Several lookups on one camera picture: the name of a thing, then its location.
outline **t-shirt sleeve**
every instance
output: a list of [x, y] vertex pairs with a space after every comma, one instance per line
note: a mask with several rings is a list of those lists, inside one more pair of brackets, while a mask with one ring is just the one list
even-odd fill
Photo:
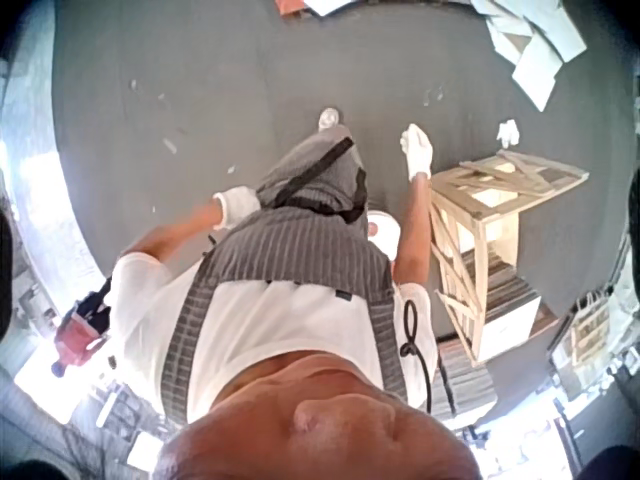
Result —
[[[416, 305], [416, 312], [418, 314], [416, 345], [424, 357], [427, 370], [429, 371], [429, 381], [433, 384], [433, 378], [438, 365], [438, 348], [431, 325], [431, 301], [429, 300], [429, 294], [423, 286], [416, 283], [399, 285], [397, 288], [402, 302], [401, 309], [396, 310], [401, 313], [400, 318], [396, 318], [395, 321], [398, 348], [407, 341], [404, 332], [404, 306], [407, 301], [412, 300]], [[411, 329], [413, 325], [413, 314], [411, 310], [409, 311], [409, 315], [409, 329]], [[419, 408], [427, 399], [427, 386], [422, 365], [418, 357], [414, 355], [402, 358], [401, 361], [407, 384], [409, 405], [414, 408]]]
[[146, 253], [118, 260], [111, 281], [111, 335], [124, 342], [149, 310], [160, 290], [171, 281], [167, 267]]

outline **hand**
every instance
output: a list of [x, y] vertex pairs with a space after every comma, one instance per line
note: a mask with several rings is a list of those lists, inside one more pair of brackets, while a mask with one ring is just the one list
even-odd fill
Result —
[[407, 156], [407, 167], [409, 168], [409, 181], [418, 173], [425, 173], [431, 178], [431, 162], [433, 160], [433, 146], [427, 134], [420, 130], [415, 124], [409, 125], [407, 131], [400, 139], [402, 151]]
[[256, 192], [249, 187], [236, 187], [213, 196], [222, 205], [222, 222], [214, 229], [234, 228], [247, 216], [260, 210]]

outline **cord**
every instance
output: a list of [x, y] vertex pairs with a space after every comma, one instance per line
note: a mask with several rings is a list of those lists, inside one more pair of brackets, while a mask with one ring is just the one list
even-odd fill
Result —
[[[413, 328], [409, 331], [409, 309], [413, 312]], [[425, 382], [427, 382], [427, 413], [431, 414], [431, 382], [429, 381], [429, 370], [427, 370], [427, 362], [424, 361], [422, 352], [416, 345], [416, 335], [418, 333], [418, 310], [413, 300], [407, 300], [404, 304], [404, 334], [407, 336], [407, 342], [400, 347], [400, 356], [407, 357], [415, 355], [422, 365], [422, 373], [424, 373]]]

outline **apron strap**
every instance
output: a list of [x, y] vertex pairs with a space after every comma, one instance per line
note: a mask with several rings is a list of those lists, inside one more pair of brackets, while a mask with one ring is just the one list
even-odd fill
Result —
[[310, 200], [303, 197], [295, 197], [302, 188], [307, 186], [313, 180], [318, 178], [324, 172], [326, 172], [331, 166], [336, 163], [345, 153], [347, 153], [354, 143], [350, 137], [343, 138], [340, 142], [334, 145], [331, 150], [323, 155], [323, 157], [316, 163], [311, 165], [300, 175], [293, 177], [282, 187], [282, 190], [278, 192], [276, 198], [266, 205], [266, 208], [281, 208], [281, 207], [296, 207], [305, 210], [311, 210], [318, 215], [332, 216], [338, 215], [342, 217], [347, 225], [355, 223], [364, 213], [367, 206], [367, 189], [366, 178], [367, 174], [362, 168], [358, 168], [356, 174], [356, 192], [353, 198], [353, 208], [351, 210], [336, 211], [329, 205], [317, 201]]

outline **white t-shirt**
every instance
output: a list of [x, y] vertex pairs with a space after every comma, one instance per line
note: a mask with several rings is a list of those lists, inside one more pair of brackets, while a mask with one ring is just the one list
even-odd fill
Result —
[[[162, 413], [160, 379], [182, 304], [198, 270], [195, 264], [176, 279], [155, 258], [131, 253], [116, 264], [112, 281], [111, 332], [118, 351], [118, 372], [136, 394]], [[398, 346], [406, 342], [403, 308], [418, 310], [416, 343], [429, 377], [437, 364], [431, 310], [426, 290], [417, 284], [395, 289]], [[196, 347], [189, 386], [187, 418], [204, 416], [225, 385], [246, 368], [287, 352], [318, 350], [354, 363], [382, 388], [382, 374], [367, 303], [318, 285], [237, 281], [215, 290]], [[401, 359], [409, 404], [427, 396], [417, 357]]]

